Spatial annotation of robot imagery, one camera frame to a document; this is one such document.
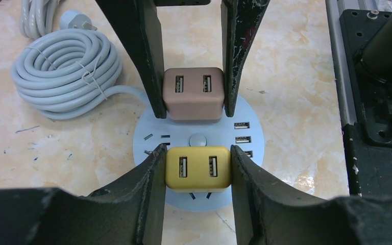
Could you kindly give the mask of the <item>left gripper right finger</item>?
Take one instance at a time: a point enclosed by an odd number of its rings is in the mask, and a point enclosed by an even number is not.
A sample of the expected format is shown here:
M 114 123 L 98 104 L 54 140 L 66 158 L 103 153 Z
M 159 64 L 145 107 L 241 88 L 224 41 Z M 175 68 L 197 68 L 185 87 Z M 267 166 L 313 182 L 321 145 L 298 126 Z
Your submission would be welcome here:
M 324 200 L 230 153 L 238 244 L 392 244 L 392 197 Z

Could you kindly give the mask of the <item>round blue power socket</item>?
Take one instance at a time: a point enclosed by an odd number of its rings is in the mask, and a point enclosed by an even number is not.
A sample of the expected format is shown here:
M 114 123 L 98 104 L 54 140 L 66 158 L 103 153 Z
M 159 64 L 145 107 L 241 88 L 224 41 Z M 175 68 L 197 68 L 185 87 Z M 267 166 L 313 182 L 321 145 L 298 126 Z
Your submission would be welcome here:
M 233 205 L 254 211 L 263 193 L 264 139 L 260 121 L 242 97 L 233 117 L 218 122 L 158 119 L 146 108 L 135 128 L 135 164 L 159 162 L 155 179 L 165 201 L 187 211 L 213 211 Z

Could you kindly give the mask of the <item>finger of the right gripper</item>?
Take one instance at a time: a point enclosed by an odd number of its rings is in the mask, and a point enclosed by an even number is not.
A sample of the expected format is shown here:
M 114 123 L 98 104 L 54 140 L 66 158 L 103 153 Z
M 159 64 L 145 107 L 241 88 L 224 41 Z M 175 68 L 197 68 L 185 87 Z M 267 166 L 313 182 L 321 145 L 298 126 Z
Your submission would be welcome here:
M 166 118 L 162 96 L 162 33 L 155 2 L 98 0 L 96 3 L 135 65 L 155 117 Z
M 269 0 L 222 1 L 222 53 L 225 113 L 234 116 L 241 74 Z

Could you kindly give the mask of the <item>pink USB charger plug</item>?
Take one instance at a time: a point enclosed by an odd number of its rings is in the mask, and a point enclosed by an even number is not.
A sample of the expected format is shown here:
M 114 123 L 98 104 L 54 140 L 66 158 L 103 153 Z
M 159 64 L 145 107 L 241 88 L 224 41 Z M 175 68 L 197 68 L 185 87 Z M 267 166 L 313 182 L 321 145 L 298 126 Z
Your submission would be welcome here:
M 218 67 L 170 68 L 163 76 L 163 100 L 173 120 L 219 120 L 224 73 Z

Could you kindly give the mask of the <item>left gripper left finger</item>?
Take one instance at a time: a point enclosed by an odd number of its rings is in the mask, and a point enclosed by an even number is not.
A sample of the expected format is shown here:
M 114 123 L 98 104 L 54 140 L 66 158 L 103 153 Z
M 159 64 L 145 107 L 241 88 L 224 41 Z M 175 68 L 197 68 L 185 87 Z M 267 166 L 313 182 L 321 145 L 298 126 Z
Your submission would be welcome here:
M 0 244 L 161 244 L 167 148 L 87 196 L 0 189 Z

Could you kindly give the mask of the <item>yellow USB charger plug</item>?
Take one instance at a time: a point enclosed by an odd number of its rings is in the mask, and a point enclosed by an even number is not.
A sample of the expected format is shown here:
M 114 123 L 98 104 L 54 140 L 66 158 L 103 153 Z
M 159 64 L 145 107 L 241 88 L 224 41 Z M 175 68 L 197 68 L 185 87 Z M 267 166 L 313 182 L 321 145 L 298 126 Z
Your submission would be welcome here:
M 174 147 L 166 153 L 165 182 L 175 192 L 223 192 L 231 185 L 231 154 L 224 146 Z

